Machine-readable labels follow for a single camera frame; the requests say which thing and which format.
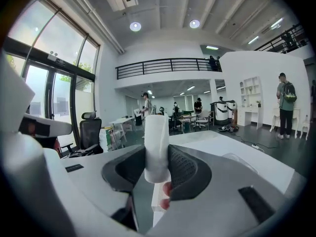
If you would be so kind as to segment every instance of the green shirt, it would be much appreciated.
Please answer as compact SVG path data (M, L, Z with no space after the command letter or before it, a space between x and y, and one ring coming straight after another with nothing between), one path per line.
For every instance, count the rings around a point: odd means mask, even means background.
M284 86L285 83L281 82L278 87L277 90L281 93L280 95L280 109L285 110L285 111L292 111L294 110L294 103L289 103L284 99Z

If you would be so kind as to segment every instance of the round ceiling light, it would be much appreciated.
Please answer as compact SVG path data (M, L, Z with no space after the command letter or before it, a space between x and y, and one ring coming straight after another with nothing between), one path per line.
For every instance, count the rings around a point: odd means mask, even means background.
M190 22L190 27L191 28L198 28L199 27L199 21L198 20L192 20Z
M133 22L133 23L130 24L129 28L130 28L133 32L138 32L138 31L142 28L142 26L141 26L141 24L138 23L138 22Z

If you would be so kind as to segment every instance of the dark green floor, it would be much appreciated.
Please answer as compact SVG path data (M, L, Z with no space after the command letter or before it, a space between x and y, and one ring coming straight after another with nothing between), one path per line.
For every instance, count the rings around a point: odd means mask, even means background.
M211 130L215 132L219 132L217 129L220 126L211 126ZM279 140L277 138L277 133L279 132L270 132L269 127L262 127L257 130L256 125L249 125L249 126L240 126L239 131L236 132L236 136L225 132L221 133L223 135L229 136L233 139L241 141L247 141L247 145L253 143L260 143L265 145L261 146L266 154L272 156L273 158L283 162L284 164L292 167L300 173L301 175L307 177L308 170L311 163L315 160L315 149L316 149L316 126L312 125L308 140L305 140L306 134L303 135L302 139L299 139L301 135L298 132L298 138L294 138L294 132L291 134L290 139L283 139ZM170 135L173 134L181 134L180 132L172 132ZM137 127L136 131L127 132L126 138L127 142L123 141L125 146L131 145L143 145L144 139L142 136L144 132L141 127ZM154 185L148 183L145 178L144 174L141 176L140 180L138 181L136 187L133 190L134 193L134 202L135 202L135 210L139 224L139 232L144 234L146 233L153 225L153 211L151 208L152 196L154 191Z

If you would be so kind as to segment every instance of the tree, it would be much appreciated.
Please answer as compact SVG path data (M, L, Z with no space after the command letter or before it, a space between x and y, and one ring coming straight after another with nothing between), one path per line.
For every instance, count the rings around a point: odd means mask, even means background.
M91 68L91 65L90 64L86 64L86 63L79 63L78 65L79 68L83 69L83 70L86 70L90 73L92 73L92 68ZM61 81L67 81L67 82L70 82L71 81L71 78L69 76L64 76L62 75L61 78L60 78ZM82 79L82 80L78 80L77 78L77 81L76 81L76 89L78 90L85 90L87 88L87 85L90 83L90 81L86 80L86 79Z
M11 66L13 69L16 69L16 66L15 66L15 64L14 64L14 59L13 59L13 57L12 57L11 55L7 54L7 55L6 55L6 58L8 59L8 62L9 62L9 64L10 64L10 66Z

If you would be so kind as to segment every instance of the man wearing cap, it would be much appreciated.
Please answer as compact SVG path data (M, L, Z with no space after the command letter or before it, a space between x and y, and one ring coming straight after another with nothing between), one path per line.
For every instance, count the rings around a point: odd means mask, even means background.
M197 101L194 102L194 111L196 114L200 114L202 111L202 102L200 98L198 98Z
M290 134L292 131L292 118L293 118L293 110L294 110L294 102L289 102L285 98L285 85L291 84L286 80L285 73L281 73L278 77L280 79L280 84L277 87L276 97L280 100L280 134L278 134L278 138L284 138L284 132L286 132L285 137L287 139L290 138Z
M141 113L144 114L143 128L144 128L144 131L145 131L146 117L147 117L148 115L150 115L151 112L152 112L152 103L151 103L151 101L148 99L148 93L147 93L147 92L144 92L144 94L142 95L142 97L145 99L145 106L144 106L144 109L142 109L142 111L141 111Z

